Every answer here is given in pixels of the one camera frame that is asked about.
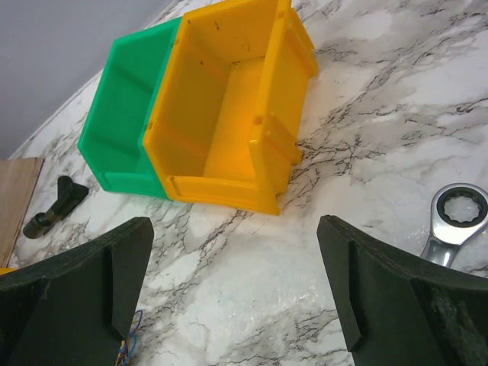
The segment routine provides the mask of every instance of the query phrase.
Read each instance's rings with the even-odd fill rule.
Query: marble table
[[[156,23],[210,3],[181,0]],[[300,0],[319,75],[300,126],[279,217],[100,189],[76,147],[95,76],[15,156],[46,159],[27,216],[55,200],[56,177],[90,188],[48,236],[21,237],[12,265],[84,243],[135,216],[155,242],[140,295],[134,365],[353,365],[320,258],[316,227],[335,214],[418,255],[429,202],[458,181],[488,189],[488,3]],[[488,276],[488,236],[454,268]]]

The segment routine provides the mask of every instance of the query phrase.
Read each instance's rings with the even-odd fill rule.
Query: yellow object
[[[143,141],[168,196],[278,215],[317,71],[290,0],[185,14]]]
[[[16,271],[16,268],[0,268],[0,276],[1,275],[6,275],[7,273]]]

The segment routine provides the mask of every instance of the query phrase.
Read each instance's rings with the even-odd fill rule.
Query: green bin
[[[180,21],[114,41],[78,143],[106,191],[168,199],[143,137]]]

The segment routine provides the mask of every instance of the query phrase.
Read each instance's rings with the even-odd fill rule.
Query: brown wooden plank
[[[44,160],[0,160],[0,267],[7,267]]]

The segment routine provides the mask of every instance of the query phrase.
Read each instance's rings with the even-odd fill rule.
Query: gray wall
[[[114,38],[169,0],[0,0],[0,159],[104,65]]]

